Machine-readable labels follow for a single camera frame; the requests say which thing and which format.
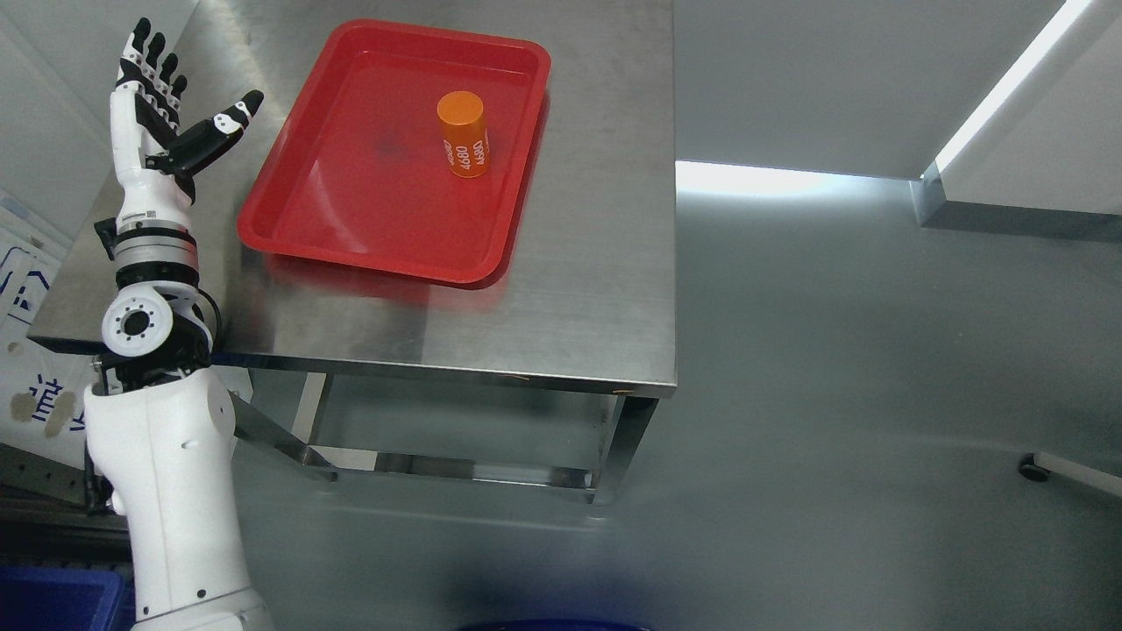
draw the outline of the plastic tray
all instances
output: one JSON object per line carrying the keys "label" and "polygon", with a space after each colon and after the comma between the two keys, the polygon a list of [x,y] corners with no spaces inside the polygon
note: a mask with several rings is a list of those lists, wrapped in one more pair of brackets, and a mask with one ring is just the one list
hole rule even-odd
{"label": "plastic tray", "polygon": [[[238,217],[255,249],[451,283],[498,267],[550,56],[532,42],[379,20],[337,28]],[[482,98],[491,165],[453,174],[436,102]]]}

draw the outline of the metal table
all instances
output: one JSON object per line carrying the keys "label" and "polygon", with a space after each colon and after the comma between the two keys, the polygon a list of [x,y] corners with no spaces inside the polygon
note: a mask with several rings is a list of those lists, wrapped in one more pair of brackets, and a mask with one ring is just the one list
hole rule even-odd
{"label": "metal table", "polygon": [[[305,464],[565,486],[610,501],[657,400],[677,387],[671,15],[670,0],[199,3],[176,46],[191,80],[183,119],[250,88],[266,94],[241,143],[197,179],[202,284],[228,322],[215,362],[313,373],[297,436],[269,440]],[[328,35],[364,17],[530,39],[553,58],[534,176],[508,268],[491,286],[274,257],[237,237],[240,205]],[[120,199],[110,176],[31,327],[47,348],[102,349],[100,314],[116,287],[92,223]],[[300,439],[313,437],[324,375],[335,373],[619,401],[597,470],[519,481],[509,474],[524,468],[307,447]]]}

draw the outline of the gray floor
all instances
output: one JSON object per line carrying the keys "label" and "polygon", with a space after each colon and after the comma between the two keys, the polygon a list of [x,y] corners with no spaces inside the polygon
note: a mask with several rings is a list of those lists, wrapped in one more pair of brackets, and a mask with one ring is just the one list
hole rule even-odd
{"label": "gray floor", "polygon": [[[1122,501],[1015,473],[1031,450],[1122,473],[1116,245],[923,230],[907,183],[859,179],[683,194],[678,236],[681,385],[611,506],[329,485],[240,448],[250,573],[278,625],[1118,628]],[[291,414],[300,377],[255,378],[258,405]],[[341,379],[324,440],[579,464],[595,410]]]}

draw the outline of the blue plastic crate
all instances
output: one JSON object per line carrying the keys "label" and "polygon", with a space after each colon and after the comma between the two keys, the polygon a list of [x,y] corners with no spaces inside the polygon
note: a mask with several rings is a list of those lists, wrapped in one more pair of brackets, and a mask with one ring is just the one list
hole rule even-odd
{"label": "blue plastic crate", "polygon": [[0,566],[0,630],[117,631],[125,596],[112,571]]}

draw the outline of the robotic arm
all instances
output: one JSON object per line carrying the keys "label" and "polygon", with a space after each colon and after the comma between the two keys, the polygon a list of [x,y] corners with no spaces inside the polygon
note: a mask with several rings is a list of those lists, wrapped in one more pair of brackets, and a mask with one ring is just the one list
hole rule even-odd
{"label": "robotic arm", "polygon": [[109,348],[85,391],[90,456],[129,523],[134,629],[273,629],[246,570],[230,457],[233,405],[210,369],[212,332],[197,307],[199,256],[186,210],[194,176],[232,147],[264,95],[251,91],[180,132],[182,75],[140,19],[110,95],[113,166],[125,190],[96,223],[117,265],[117,298],[101,322]]}

